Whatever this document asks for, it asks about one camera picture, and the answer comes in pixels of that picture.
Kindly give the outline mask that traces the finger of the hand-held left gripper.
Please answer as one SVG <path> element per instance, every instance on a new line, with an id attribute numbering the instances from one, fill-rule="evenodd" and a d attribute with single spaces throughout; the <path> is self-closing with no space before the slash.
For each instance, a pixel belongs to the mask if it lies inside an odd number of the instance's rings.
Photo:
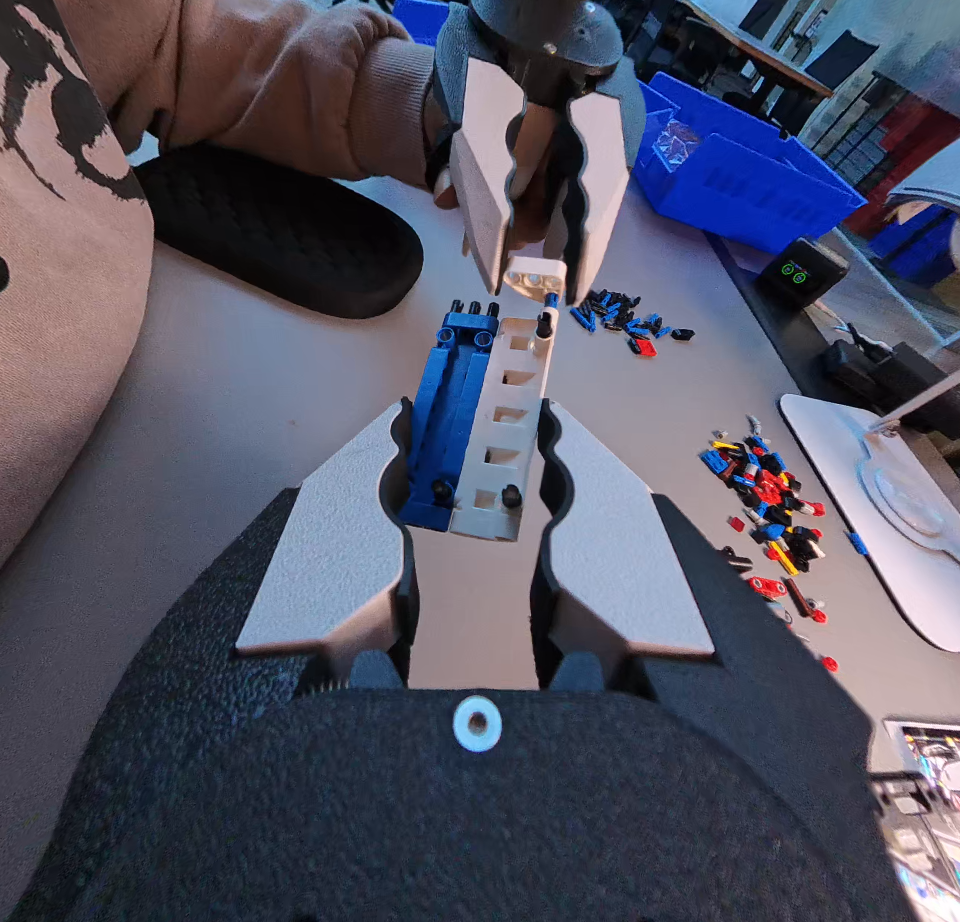
<path id="1" fill-rule="evenodd" d="M 462 123 L 453 134 L 450 175 L 469 251 L 487 292 L 498 296 L 514 223 L 510 196 L 517 163 L 514 144 L 526 109 L 519 86 L 499 65 L 466 63 Z"/>
<path id="2" fill-rule="evenodd" d="M 559 181 L 544 255 L 565 265 L 565 300 L 575 307 L 602 267 L 629 180 L 618 100 L 571 100 L 558 136 L 551 163 Z"/>

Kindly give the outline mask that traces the pile of blue black lego pins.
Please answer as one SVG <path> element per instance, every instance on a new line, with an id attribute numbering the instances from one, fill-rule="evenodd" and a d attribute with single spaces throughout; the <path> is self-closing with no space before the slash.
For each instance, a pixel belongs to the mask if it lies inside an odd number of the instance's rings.
<path id="1" fill-rule="evenodd" d="M 626 293 L 609 290 L 590 290 L 582 304 L 572 306 L 570 315 L 590 333 L 602 328 L 624 334 L 629 339 L 656 340 L 671 334 L 662 316 L 655 313 L 637 316 L 642 299 Z"/>

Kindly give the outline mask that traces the clear plastic bag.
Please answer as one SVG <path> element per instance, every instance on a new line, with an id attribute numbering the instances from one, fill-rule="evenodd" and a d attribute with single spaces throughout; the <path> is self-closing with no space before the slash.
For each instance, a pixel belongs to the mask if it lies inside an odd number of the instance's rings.
<path id="1" fill-rule="evenodd" d="M 702 145 L 702 137 L 680 119 L 670 119 L 656 136 L 653 151 L 668 172 L 676 172 Z"/>

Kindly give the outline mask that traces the black device with green lights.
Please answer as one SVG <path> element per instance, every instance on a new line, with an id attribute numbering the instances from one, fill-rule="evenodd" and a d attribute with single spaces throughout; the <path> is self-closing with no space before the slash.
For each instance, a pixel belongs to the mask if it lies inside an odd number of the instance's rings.
<path id="1" fill-rule="evenodd" d="M 759 291 L 788 309 L 805 309 L 842 282 L 850 261 L 820 240 L 797 238 L 759 273 Z"/>

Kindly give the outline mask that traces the white stand base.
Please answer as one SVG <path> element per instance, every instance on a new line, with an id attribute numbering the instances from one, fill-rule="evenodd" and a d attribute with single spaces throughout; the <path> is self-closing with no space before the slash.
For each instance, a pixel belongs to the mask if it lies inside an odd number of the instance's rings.
<path id="1" fill-rule="evenodd" d="M 959 651 L 959 513 L 902 436 L 902 422 L 958 387 L 953 372 L 890 414 L 798 395 L 778 407 L 906 622 Z"/>

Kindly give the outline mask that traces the black desk strip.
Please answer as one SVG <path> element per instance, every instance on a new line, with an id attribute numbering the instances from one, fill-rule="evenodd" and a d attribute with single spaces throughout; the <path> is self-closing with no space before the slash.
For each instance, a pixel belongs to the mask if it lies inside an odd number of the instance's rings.
<path id="1" fill-rule="evenodd" d="M 725 238 L 710 231 L 704 236 L 802 395 L 881 415 L 918 392 L 941 388 L 946 371 L 905 342 L 887 349 L 861 328 L 849 331 L 843 320 L 846 338 L 830 342 L 807 313 L 813 304 L 788 308 L 762 294 L 757 278 L 779 254 L 752 272 L 738 262 Z"/>

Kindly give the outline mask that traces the person's left forearm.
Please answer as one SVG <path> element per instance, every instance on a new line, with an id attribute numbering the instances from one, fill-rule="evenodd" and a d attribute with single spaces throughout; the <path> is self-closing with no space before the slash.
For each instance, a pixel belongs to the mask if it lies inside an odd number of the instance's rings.
<path id="1" fill-rule="evenodd" d="M 431 48 L 363 6 L 53 0 L 126 153 L 210 142 L 311 175 L 426 185 Z"/>

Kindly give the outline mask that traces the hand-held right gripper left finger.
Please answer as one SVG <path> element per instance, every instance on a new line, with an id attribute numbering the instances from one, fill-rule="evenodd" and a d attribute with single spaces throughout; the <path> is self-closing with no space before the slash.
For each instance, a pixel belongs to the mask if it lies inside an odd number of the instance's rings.
<path id="1" fill-rule="evenodd" d="M 411 400 L 388 406 L 303 480 L 236 639 L 239 656 L 317 656 L 334 678 L 361 652 L 396 652 L 419 622 L 410 486 Z"/>

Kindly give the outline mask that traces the pile of mixed lego pieces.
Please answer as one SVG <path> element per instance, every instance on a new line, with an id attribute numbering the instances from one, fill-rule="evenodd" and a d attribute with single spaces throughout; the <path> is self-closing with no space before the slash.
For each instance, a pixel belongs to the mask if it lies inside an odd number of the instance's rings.
<path id="1" fill-rule="evenodd" d="M 796 617 L 825 626 L 825 604 L 798 583 L 814 562 L 826 557 L 823 532 L 812 524 L 825 516 L 825 506 L 803 497 L 802 482 L 764 436 L 761 421 L 748 415 L 747 426 L 739 438 L 715 429 L 699 459 L 738 501 L 738 514 L 726 520 L 729 527 L 747 535 L 778 574 L 758 573 L 752 559 L 729 544 L 719 548 L 719 555 L 789 631 L 795 632 Z"/>

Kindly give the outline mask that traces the blue crate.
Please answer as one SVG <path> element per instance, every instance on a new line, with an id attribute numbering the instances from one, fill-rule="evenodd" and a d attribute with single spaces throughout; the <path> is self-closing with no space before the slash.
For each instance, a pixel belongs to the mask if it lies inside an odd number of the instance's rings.
<path id="1" fill-rule="evenodd" d="M 871 257 L 895 279 L 929 290 L 956 270 L 951 238 L 958 213 L 931 205 L 906 221 L 891 220 L 870 242 Z"/>

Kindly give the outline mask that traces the brown wooden table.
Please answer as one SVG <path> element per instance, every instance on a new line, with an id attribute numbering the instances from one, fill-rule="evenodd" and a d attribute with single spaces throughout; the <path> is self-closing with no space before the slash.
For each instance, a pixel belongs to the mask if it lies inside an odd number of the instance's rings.
<path id="1" fill-rule="evenodd" d="M 714 77 L 729 57 L 748 61 L 761 76 L 760 88 L 747 99 L 750 112 L 759 111 L 774 88 L 809 96 L 815 104 L 834 91 L 786 60 L 762 36 L 741 23 L 760 0 L 666 0 L 666 14 L 654 16 L 659 33 L 645 59 L 636 59 L 639 77 L 649 81 L 664 72 L 698 86 Z"/>

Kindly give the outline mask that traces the tagged blue plastic bin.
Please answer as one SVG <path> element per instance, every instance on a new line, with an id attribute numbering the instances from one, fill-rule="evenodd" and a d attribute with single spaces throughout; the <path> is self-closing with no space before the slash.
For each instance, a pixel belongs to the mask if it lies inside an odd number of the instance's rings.
<path id="1" fill-rule="evenodd" d="M 391 16 L 402 24 L 411 39 L 435 47 L 450 14 L 450 4 L 439 0 L 394 0 Z"/>

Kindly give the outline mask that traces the black chair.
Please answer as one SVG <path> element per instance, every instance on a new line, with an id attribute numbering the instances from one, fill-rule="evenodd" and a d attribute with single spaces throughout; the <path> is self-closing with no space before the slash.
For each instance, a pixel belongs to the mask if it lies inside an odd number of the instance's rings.
<path id="1" fill-rule="evenodd" d="M 874 56 L 880 45 L 862 40 L 849 29 L 838 36 L 804 69 L 806 74 L 835 92 Z M 821 98 L 808 88 L 786 88 L 769 113 L 769 122 L 778 128 L 781 139 L 797 137 Z"/>

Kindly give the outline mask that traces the lego car chassis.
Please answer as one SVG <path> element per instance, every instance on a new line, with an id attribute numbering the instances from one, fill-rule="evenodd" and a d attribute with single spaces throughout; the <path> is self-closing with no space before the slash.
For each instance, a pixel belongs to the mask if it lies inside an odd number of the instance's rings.
<path id="1" fill-rule="evenodd" d="M 870 775 L 894 873 L 918 920 L 959 919 L 959 726 L 886 719 L 901 770 Z"/>

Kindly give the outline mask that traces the person's left hand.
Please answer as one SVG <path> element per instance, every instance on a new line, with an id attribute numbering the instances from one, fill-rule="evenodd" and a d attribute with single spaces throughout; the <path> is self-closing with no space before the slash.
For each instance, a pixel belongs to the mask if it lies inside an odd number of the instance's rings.
<path id="1" fill-rule="evenodd" d="M 448 119 L 429 88 L 423 104 L 424 145 L 437 147 L 441 131 Z M 553 189 L 547 187 L 547 169 L 552 151 L 557 116 L 553 110 L 528 103 L 519 134 L 514 144 L 517 170 L 511 187 L 513 224 L 507 233 L 507 251 L 521 250 L 528 244 L 541 242 L 547 232 L 555 201 Z M 447 169 L 438 173 L 431 189 L 434 204 L 442 210 L 458 208 L 458 199 Z"/>

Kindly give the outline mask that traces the red cabinet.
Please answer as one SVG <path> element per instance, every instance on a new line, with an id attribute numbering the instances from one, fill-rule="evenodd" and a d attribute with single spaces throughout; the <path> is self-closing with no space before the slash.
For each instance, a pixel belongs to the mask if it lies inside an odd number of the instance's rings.
<path id="1" fill-rule="evenodd" d="M 930 160 L 959 135 L 958 116 L 908 94 L 878 125 L 877 161 L 856 185 L 866 204 L 843 223 L 863 238 L 880 232 L 886 220 L 886 198 L 894 187 Z"/>

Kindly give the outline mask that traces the blue and white lego assembly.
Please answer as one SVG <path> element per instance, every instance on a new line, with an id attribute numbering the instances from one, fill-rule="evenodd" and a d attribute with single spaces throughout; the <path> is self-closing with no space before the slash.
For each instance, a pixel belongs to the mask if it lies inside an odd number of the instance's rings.
<path id="1" fill-rule="evenodd" d="M 505 318 L 497 303 L 451 304 L 413 401 L 404 524 L 519 539 L 558 303 L 548 293 L 534 317 Z"/>

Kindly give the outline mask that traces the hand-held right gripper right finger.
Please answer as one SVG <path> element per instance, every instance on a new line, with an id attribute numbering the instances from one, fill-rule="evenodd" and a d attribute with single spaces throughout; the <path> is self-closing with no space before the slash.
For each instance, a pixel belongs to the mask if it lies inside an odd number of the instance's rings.
<path id="1" fill-rule="evenodd" d="M 715 646 L 654 494 L 555 400 L 544 400 L 539 496 L 549 512 L 530 592 L 537 683 L 585 653 L 600 685 L 636 657 L 703 661 Z"/>

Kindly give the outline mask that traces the small white lego beam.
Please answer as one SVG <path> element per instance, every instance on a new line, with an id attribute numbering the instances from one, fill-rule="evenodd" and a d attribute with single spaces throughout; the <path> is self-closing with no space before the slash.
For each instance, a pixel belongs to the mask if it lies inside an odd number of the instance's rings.
<path id="1" fill-rule="evenodd" d="M 549 294 L 560 296 L 566 292 L 567 269 L 561 259 L 511 254 L 502 280 L 522 296 L 544 302 Z"/>

